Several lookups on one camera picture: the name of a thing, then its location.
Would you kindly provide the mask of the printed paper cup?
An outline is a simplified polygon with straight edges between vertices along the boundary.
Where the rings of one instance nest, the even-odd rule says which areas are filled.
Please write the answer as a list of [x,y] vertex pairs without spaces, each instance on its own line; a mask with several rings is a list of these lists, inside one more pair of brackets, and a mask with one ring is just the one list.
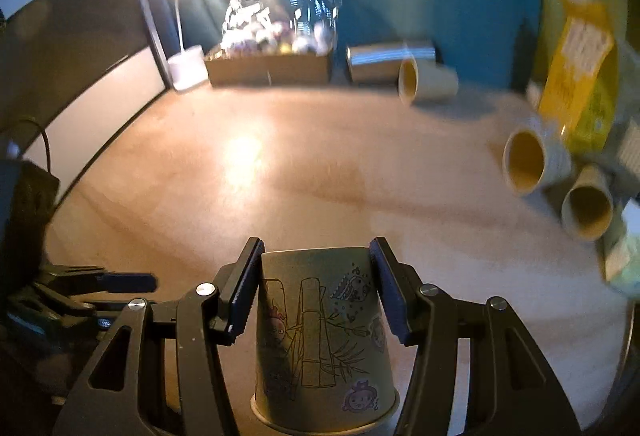
[[574,175],[574,162],[558,134],[547,125],[518,125],[506,139],[502,173],[516,195],[559,185]]
[[262,255],[256,418],[291,435],[357,435],[396,411],[383,312],[365,247]]

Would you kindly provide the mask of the plain paper cup rear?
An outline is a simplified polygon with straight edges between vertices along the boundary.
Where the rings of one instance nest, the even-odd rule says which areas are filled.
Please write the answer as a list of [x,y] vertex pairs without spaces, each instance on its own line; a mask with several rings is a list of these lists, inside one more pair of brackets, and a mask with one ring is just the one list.
[[445,101],[457,96],[458,75],[426,58],[406,58],[400,64],[398,94],[408,105]]

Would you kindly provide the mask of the yellow paper food bag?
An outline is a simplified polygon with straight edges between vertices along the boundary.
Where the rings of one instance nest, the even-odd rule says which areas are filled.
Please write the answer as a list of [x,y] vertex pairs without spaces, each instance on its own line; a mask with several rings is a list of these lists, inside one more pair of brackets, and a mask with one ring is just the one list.
[[573,154],[602,151],[620,89],[618,49],[605,4],[563,0],[565,23],[538,113]]

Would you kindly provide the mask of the brown cardboard box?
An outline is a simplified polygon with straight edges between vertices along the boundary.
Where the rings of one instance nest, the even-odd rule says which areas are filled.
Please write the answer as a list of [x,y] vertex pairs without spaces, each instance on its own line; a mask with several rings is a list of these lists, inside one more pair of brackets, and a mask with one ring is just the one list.
[[322,86],[332,75],[332,55],[254,54],[205,57],[210,83],[226,86]]

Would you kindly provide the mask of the plain paper cup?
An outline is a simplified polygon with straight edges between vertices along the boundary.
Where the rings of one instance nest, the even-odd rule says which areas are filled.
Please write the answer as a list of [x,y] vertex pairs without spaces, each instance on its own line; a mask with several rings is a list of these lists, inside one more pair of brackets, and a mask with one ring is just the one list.
[[562,202],[562,226],[574,239],[596,241],[610,226],[613,209],[608,177],[599,166],[585,165]]
[[458,75],[426,58],[406,58],[400,64],[398,94],[408,105],[445,101],[457,96]]

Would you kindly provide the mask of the clear plastic snack bag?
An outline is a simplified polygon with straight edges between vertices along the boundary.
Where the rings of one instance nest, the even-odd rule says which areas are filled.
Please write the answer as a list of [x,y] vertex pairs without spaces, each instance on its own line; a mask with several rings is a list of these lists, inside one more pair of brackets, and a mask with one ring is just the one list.
[[230,0],[216,58],[325,56],[337,44],[342,0]]

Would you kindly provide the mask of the wrapped sandwich package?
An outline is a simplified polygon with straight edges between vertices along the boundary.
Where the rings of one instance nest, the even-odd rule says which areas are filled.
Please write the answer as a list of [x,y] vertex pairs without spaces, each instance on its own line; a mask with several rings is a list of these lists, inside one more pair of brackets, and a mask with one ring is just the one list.
[[613,289],[639,300],[639,202],[616,208],[603,236],[604,278]]

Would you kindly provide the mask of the plain paper cup right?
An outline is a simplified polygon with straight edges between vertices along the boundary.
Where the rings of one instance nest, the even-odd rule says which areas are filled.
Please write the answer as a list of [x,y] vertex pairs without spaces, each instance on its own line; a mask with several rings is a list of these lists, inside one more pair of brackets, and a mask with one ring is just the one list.
[[599,166],[585,165],[562,202],[562,226],[574,239],[596,241],[610,226],[613,209],[608,177]]

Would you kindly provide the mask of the stainless steel tumbler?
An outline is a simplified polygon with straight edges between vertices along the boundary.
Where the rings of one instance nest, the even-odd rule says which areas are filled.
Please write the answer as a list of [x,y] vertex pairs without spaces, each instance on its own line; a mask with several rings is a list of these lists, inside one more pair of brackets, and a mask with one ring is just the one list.
[[356,84],[383,84],[398,78],[401,63],[407,58],[437,60],[431,40],[362,44],[346,48],[349,76]]

